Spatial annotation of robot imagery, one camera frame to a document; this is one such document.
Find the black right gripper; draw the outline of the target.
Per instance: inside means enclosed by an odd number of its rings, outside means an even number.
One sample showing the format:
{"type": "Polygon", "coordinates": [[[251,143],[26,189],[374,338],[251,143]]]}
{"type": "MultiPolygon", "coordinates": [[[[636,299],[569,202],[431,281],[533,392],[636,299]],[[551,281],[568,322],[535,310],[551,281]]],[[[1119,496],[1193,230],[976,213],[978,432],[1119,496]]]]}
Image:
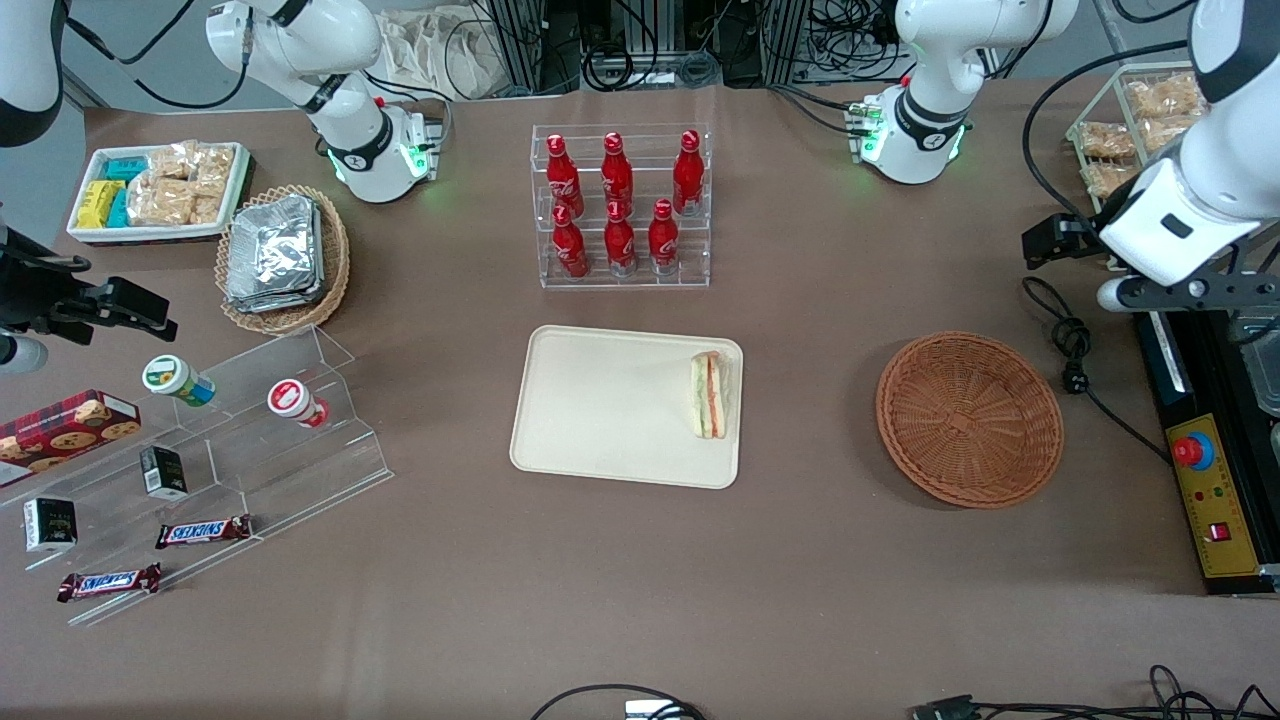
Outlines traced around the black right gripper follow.
{"type": "Polygon", "coordinates": [[[108,278],[97,287],[100,313],[83,313],[78,322],[52,318],[58,305],[78,299],[88,284],[78,279],[92,263],[63,256],[13,229],[1,240],[1,327],[15,333],[52,334],[72,343],[88,343],[93,329],[124,328],[174,342],[178,324],[168,319],[169,301],[125,278],[108,278]],[[161,319],[160,322],[150,319],[161,319]]]}

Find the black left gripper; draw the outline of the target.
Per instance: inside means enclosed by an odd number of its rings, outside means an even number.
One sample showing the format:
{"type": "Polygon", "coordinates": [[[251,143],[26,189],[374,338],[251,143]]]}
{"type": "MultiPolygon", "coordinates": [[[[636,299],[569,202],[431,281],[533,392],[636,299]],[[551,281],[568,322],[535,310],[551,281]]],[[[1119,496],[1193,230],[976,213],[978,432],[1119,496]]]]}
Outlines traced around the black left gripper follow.
{"type": "Polygon", "coordinates": [[[1064,259],[1098,258],[1103,264],[1114,263],[1114,254],[1101,238],[1105,219],[1101,214],[1091,218],[1071,213],[1055,213],[1044,220],[1047,233],[1024,232],[1021,254],[1025,269],[1039,269],[1064,259]]]}

